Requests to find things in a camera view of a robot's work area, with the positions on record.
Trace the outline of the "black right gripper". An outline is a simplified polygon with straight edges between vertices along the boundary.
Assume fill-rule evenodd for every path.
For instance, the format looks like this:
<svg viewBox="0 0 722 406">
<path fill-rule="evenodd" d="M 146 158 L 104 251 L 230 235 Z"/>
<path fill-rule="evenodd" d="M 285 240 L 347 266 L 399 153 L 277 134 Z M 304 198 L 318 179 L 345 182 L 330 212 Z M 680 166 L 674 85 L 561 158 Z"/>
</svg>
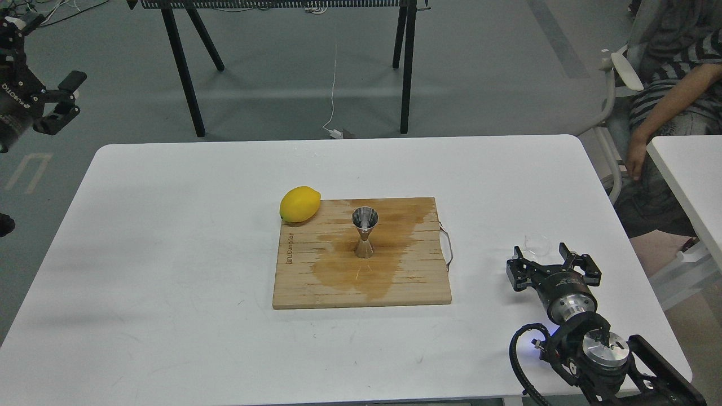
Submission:
<svg viewBox="0 0 722 406">
<path fill-rule="evenodd" d="M 597 300 L 587 285 L 600 285 L 602 273 L 589 254 L 571 251 L 564 242 L 558 250 L 563 263 L 549 269 L 526 259 L 520 246 L 514 246 L 506 272 L 515 292 L 536 289 L 549 319 L 562 325 L 577 314 L 597 311 Z"/>
</svg>

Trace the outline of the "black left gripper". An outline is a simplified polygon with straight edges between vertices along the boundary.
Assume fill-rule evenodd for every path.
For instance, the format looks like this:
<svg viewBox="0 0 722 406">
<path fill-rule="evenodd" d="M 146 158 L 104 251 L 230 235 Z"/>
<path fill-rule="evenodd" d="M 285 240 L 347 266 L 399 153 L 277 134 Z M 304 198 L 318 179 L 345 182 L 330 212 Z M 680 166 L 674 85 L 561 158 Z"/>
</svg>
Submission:
<svg viewBox="0 0 722 406">
<path fill-rule="evenodd" d="M 25 38 L 45 20 L 39 12 L 21 16 L 2 13 L 1 26 L 1 144 L 10 150 L 29 131 L 56 135 L 80 113 L 77 90 L 87 74 L 71 71 L 57 89 L 46 86 L 28 67 Z"/>
</svg>

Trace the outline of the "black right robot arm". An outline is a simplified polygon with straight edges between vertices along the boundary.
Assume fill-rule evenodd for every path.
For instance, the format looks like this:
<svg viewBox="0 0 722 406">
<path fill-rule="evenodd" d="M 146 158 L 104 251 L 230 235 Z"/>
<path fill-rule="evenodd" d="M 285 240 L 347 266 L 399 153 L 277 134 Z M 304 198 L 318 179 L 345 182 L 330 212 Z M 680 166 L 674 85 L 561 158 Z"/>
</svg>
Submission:
<svg viewBox="0 0 722 406">
<path fill-rule="evenodd" d="M 536 290 L 557 325 L 551 333 L 544 324 L 526 324 L 513 334 L 508 352 L 522 393 L 538 405 L 549 404 L 523 372 L 517 353 L 521 336 L 536 330 L 543 335 L 532 340 L 540 360 L 568 385 L 580 388 L 590 405 L 705 405 L 704 396 L 646 339 L 625 339 L 611 331 L 591 293 L 602 275 L 591 256 L 563 243 L 559 252 L 561 264 L 539 264 L 516 246 L 506 262 L 513 290 Z"/>
</svg>

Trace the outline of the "person's bare hand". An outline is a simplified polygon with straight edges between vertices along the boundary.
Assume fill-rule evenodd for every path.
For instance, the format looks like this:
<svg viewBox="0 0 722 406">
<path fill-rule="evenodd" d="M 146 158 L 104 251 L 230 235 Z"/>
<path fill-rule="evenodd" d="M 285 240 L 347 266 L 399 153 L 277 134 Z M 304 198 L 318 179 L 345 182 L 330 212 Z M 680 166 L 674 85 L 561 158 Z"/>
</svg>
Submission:
<svg viewBox="0 0 722 406">
<path fill-rule="evenodd" d="M 629 142 L 625 167 L 627 175 L 635 182 L 639 182 L 642 177 L 643 164 L 647 154 L 647 143 L 648 137 L 639 135 L 633 135 Z"/>
</svg>

